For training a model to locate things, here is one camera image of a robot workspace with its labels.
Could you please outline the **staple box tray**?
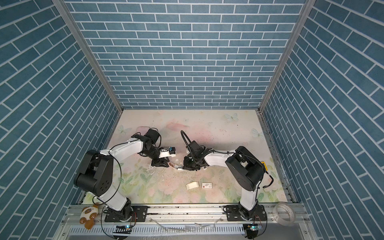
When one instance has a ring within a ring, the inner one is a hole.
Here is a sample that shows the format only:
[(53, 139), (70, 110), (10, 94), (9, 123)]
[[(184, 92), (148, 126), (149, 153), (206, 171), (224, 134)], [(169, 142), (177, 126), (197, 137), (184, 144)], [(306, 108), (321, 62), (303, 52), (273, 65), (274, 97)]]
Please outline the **staple box tray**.
[(187, 190), (192, 190), (192, 189), (199, 188), (199, 183), (196, 182), (196, 181), (188, 183), (188, 184), (186, 184), (186, 188), (187, 188)]

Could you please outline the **white staple box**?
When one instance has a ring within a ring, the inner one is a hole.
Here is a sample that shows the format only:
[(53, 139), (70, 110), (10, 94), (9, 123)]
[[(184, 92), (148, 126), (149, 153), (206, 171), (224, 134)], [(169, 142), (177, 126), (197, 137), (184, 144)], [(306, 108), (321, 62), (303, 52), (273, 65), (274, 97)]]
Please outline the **white staple box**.
[(212, 189), (213, 184), (212, 183), (202, 183), (202, 189)]

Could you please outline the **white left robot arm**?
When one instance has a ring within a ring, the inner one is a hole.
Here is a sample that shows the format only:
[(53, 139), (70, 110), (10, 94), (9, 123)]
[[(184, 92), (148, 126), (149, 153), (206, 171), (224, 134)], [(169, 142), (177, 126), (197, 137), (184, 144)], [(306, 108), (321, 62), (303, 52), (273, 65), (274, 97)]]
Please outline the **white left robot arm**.
[(121, 162), (135, 154), (152, 160), (152, 167), (168, 168), (169, 158), (176, 155), (175, 147), (162, 147), (161, 135), (156, 128), (150, 128), (142, 135), (135, 133), (126, 142), (101, 151), (89, 150), (80, 162), (74, 177), (74, 185), (90, 192), (102, 204), (107, 213), (118, 222), (133, 218), (131, 200), (119, 192), (123, 180)]

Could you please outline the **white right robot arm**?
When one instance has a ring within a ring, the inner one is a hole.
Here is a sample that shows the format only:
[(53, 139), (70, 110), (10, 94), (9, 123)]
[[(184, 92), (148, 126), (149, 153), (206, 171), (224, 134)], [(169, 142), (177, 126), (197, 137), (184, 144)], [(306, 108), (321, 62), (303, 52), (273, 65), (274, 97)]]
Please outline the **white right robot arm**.
[(247, 148), (240, 146), (233, 151), (217, 151), (198, 145), (195, 141), (186, 144), (188, 155), (184, 158), (184, 170), (198, 171), (204, 167), (219, 166), (230, 170), (242, 187), (239, 214), (245, 220), (257, 214), (257, 194), (264, 175), (268, 173), (264, 164)]

